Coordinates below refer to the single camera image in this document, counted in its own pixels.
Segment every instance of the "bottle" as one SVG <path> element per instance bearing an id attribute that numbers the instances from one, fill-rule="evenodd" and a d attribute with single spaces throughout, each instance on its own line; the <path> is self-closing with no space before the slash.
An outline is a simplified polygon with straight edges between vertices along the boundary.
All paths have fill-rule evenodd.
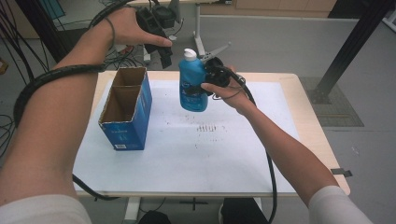
<path id="1" fill-rule="evenodd" d="M 207 107 L 207 95 L 201 91 L 205 82 L 206 70 L 192 49 L 184 49 L 184 60 L 178 64 L 180 69 L 179 94 L 181 106 L 192 112 L 202 112 Z"/>

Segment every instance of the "cardboard box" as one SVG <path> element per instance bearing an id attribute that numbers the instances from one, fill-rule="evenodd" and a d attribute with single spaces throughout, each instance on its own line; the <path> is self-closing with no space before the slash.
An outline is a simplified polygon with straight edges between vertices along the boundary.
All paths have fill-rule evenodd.
<path id="1" fill-rule="evenodd" d="M 146 68 L 121 68 L 111 85 L 99 126 L 116 150 L 143 150 L 152 96 Z"/>

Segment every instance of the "person's right arm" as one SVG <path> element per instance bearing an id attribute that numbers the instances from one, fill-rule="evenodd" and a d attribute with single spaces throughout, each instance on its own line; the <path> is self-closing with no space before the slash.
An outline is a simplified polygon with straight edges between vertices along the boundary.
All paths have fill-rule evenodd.
<path id="1" fill-rule="evenodd" d="M 232 80 L 230 86 L 239 86 Z M 305 205 L 326 186 L 338 186 L 329 169 L 303 144 L 289 136 L 249 101 L 243 91 L 203 83 L 202 88 L 214 92 L 245 116 L 262 141 L 279 171 L 291 183 Z"/>

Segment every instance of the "bottle cap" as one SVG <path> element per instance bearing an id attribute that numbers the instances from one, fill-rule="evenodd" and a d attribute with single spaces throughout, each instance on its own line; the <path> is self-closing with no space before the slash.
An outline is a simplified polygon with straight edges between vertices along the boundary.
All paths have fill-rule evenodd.
<path id="1" fill-rule="evenodd" d="M 197 53 L 193 49 L 184 49 L 184 58 L 186 61 L 194 61 L 197 58 Z"/>

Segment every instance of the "sleeve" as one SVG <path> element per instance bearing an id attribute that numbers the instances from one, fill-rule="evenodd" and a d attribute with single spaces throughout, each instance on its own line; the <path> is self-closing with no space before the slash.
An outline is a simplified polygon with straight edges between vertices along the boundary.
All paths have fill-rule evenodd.
<path id="1" fill-rule="evenodd" d="M 0 206 L 3 224 L 91 224 L 84 206 L 66 195 L 40 195 Z"/>
<path id="2" fill-rule="evenodd" d="M 309 202 L 310 224 L 373 223 L 342 189 L 328 186 L 320 189 Z"/>

